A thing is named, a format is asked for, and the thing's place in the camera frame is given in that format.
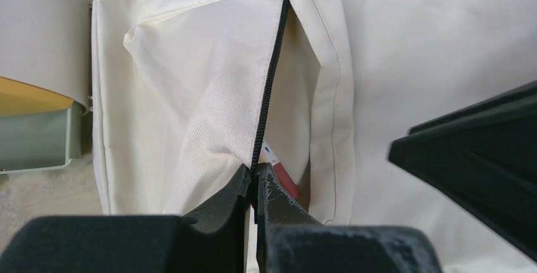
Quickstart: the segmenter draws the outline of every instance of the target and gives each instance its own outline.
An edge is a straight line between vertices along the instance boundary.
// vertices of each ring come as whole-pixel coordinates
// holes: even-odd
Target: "red object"
[[[291,179],[291,176],[289,176],[284,166],[281,163],[278,163],[274,165],[273,168],[276,177],[278,177],[278,180],[280,181],[280,185],[287,191],[287,193],[289,193],[289,195],[291,195],[291,197],[294,199],[298,198],[298,196],[300,196],[300,189]]]

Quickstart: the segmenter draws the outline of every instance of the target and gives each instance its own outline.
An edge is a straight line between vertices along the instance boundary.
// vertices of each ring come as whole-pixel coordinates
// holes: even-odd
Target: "yellow surface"
[[[64,110],[72,104],[66,96],[0,77],[0,117]]]

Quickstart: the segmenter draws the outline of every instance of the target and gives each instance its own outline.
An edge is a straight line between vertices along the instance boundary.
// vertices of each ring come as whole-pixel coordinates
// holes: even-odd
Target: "white fabric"
[[[281,1],[95,0],[105,212],[185,213],[249,165]],[[310,213],[416,227],[445,272],[534,272],[386,153],[411,126],[537,79],[535,1],[290,0],[265,138],[296,182],[310,173]]]

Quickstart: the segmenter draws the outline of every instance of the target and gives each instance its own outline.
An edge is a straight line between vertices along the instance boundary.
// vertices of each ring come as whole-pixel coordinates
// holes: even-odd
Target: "open zipper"
[[[282,49],[282,42],[284,38],[284,31],[287,22],[287,11],[289,9],[289,0],[283,0],[282,11],[280,14],[280,23],[278,24],[278,31],[276,33],[276,40],[274,41],[274,49],[272,50],[272,57],[268,64],[267,81],[265,83],[265,90],[263,92],[263,100],[261,102],[261,112],[259,114],[259,122],[257,125],[257,133],[255,134],[255,142],[253,145],[252,162],[250,166],[250,173],[253,176],[255,167],[259,162],[259,156],[261,153],[261,147],[263,144],[263,137],[265,135],[265,126],[267,124],[267,115],[269,114],[269,102],[270,93],[272,92],[272,82],[274,81],[274,75],[276,73],[276,67],[278,66],[278,59],[280,58],[280,52]]]

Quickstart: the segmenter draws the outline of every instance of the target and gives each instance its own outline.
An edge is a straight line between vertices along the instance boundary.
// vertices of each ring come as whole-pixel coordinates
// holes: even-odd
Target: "black plastic part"
[[[389,160],[537,261],[537,81],[416,126]]]
[[[29,222],[0,257],[0,272],[243,272],[242,166],[186,217],[47,217]]]
[[[407,227],[324,226],[258,164],[260,272],[441,272],[433,246]]]
[[[271,273],[441,272],[429,240],[411,228],[276,225],[268,237]]]
[[[0,257],[0,272],[244,272],[245,214],[258,198],[262,272],[441,272],[419,231],[321,225],[280,187],[270,164],[257,166],[257,181],[243,165],[184,217],[33,220]]]

